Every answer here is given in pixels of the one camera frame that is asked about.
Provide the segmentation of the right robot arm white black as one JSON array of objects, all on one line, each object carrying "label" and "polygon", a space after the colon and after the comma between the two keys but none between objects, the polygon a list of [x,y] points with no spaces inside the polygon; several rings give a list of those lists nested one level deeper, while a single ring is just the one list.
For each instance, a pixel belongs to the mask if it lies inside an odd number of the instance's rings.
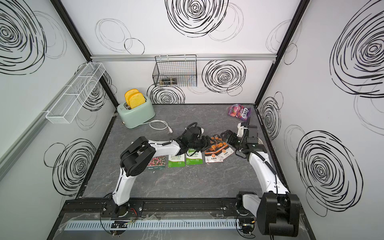
[{"label": "right robot arm white black", "polygon": [[264,144],[260,143],[258,127],[238,124],[238,131],[221,133],[224,142],[235,148],[235,153],[246,158],[263,190],[263,195],[241,194],[244,209],[255,217],[262,235],[270,237],[297,237],[299,233],[301,202],[284,186],[277,171],[272,167]]}]

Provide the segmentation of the green white impatiens seed packet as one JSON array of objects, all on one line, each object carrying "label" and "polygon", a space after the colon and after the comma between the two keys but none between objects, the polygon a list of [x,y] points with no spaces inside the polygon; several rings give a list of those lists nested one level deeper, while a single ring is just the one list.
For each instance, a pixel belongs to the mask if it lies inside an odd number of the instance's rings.
[{"label": "green white impatiens seed packet", "polygon": [[168,158],[169,168],[179,168],[184,166],[185,166],[185,155],[169,156]]}]

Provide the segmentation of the pink flower field seed packet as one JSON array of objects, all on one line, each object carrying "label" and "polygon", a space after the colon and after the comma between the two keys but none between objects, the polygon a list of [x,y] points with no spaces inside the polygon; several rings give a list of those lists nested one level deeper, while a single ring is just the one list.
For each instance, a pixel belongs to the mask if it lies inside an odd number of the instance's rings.
[{"label": "pink flower field seed packet", "polygon": [[154,157],[150,160],[146,169],[149,171],[164,170],[166,168],[166,160],[167,156]]}]

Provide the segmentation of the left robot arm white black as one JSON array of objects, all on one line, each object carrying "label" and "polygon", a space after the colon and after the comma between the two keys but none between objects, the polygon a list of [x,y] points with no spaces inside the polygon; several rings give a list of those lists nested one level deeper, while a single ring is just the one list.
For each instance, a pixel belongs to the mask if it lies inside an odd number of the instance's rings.
[{"label": "left robot arm white black", "polygon": [[126,204],[131,197],[136,177],[140,175],[155,157],[180,156],[193,149],[204,152],[216,144],[214,138],[203,135],[204,129],[192,123],[175,139],[168,141],[150,141],[139,137],[120,155],[120,175],[112,193],[116,206]]}]

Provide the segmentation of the orange marigold seed packet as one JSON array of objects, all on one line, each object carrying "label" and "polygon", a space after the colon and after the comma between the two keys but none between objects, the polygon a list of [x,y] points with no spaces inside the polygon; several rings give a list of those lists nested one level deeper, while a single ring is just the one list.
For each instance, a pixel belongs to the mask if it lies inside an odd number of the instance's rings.
[{"label": "orange marigold seed packet", "polygon": [[215,141],[215,144],[212,145],[211,150],[214,154],[221,160],[225,160],[235,151],[229,146],[228,143],[224,142],[219,135],[213,135],[212,139]]},{"label": "orange marigold seed packet", "polygon": [[222,153],[223,143],[215,144],[204,152],[206,163],[222,163],[224,160],[220,156]]}]

